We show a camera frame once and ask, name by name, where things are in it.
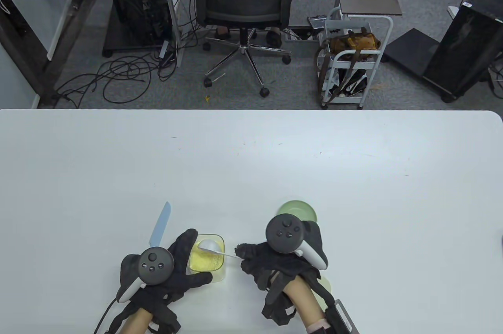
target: shoe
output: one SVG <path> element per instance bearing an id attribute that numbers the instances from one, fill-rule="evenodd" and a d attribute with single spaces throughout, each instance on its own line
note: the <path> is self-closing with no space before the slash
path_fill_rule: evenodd
<path id="1" fill-rule="evenodd" d="M 218 33 L 218 29 L 215 29 L 215 35 L 214 35 L 214 38 L 216 39 L 220 39 L 222 41 L 226 41 L 230 38 L 230 30 L 229 28 L 227 28 L 227 32 L 226 33 L 223 33 L 223 34 L 219 34 Z"/>
<path id="2" fill-rule="evenodd" d="M 282 45 L 281 35 L 275 31 L 269 30 L 266 34 L 266 43 L 271 48 L 280 48 Z"/>

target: glass bowl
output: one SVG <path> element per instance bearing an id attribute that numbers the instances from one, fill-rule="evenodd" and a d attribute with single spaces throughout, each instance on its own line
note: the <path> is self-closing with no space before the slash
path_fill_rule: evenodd
<path id="1" fill-rule="evenodd" d="M 209 271 L 213 275 L 212 283 L 221 282 L 225 278 L 225 257 L 216 255 L 198 248 L 199 243 L 205 239 L 215 241 L 220 246 L 220 251 L 225 253 L 225 242 L 219 235 L 198 235 L 190 252 L 188 271 L 189 273 L 201 273 Z"/>

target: white spoon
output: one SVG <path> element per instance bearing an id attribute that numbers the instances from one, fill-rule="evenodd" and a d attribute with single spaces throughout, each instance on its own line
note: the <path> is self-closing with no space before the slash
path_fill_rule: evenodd
<path id="1" fill-rule="evenodd" d="M 198 248 L 203 251 L 207 251 L 209 253 L 218 254 L 218 255 L 226 255 L 227 257 L 233 257 L 233 258 L 237 258 L 239 260 L 241 259 L 235 255 L 222 253 L 220 251 L 220 246 L 216 243 L 216 241 L 213 241 L 212 239 L 205 239 L 205 240 L 201 241 L 199 243 Z"/>

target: chair base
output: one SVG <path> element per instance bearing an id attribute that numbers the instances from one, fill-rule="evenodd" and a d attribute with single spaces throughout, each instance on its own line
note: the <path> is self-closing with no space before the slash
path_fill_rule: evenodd
<path id="1" fill-rule="evenodd" d="M 262 80 L 262 77 L 259 73 L 259 70 L 257 69 L 255 62 L 253 61 L 252 56 L 250 55 L 250 50 L 257 50 L 260 52 L 268 52 L 270 54 L 282 55 L 284 64 L 290 64 L 292 52 L 288 51 L 288 50 L 282 50 L 279 48 L 264 47 L 264 46 L 259 46 L 259 45 L 250 43 L 250 39 L 253 39 L 253 36 L 254 36 L 256 30 L 257 29 L 251 29 L 250 33 L 248 33 L 248 29 L 239 29 L 240 41 L 238 43 L 224 41 L 224 40 L 217 39 L 217 38 L 206 38 L 207 42 L 218 43 L 221 45 L 235 47 L 235 49 L 230 54 L 225 56 L 224 59 L 219 61 L 212 69 L 210 69 L 208 72 L 205 73 L 205 86 L 206 87 L 209 87 L 212 85 L 212 81 L 209 78 L 210 75 L 212 75 L 214 72 L 219 70 L 221 68 L 221 66 L 223 66 L 225 63 L 227 63 L 234 56 L 236 56 L 237 54 L 241 54 L 241 55 L 246 56 L 246 58 L 248 59 L 248 61 L 251 64 L 251 67 L 253 68 L 253 71 L 255 72 L 255 76 L 257 76 L 257 80 L 259 81 L 260 86 L 261 86 L 260 95 L 264 98 L 269 95 L 269 89 L 267 89 L 264 85 L 264 81 Z M 208 46 L 203 46 L 203 48 L 205 50 L 209 50 Z"/>

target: white desk leg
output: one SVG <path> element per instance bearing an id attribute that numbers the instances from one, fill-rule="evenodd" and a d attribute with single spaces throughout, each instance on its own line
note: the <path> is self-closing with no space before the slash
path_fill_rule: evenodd
<path id="1" fill-rule="evenodd" d="M 167 0 L 167 6 L 169 8 L 169 15 L 171 16 L 171 23 L 173 24 L 173 33 L 174 37 L 176 39 L 176 48 L 180 48 L 182 46 L 182 37 L 180 34 L 180 29 L 178 28 L 178 21 L 176 18 L 176 12 L 174 10 L 174 5 L 173 5 L 173 0 Z M 182 62 L 182 55 L 179 54 L 177 56 L 178 62 L 176 63 L 176 66 L 180 66 Z"/>

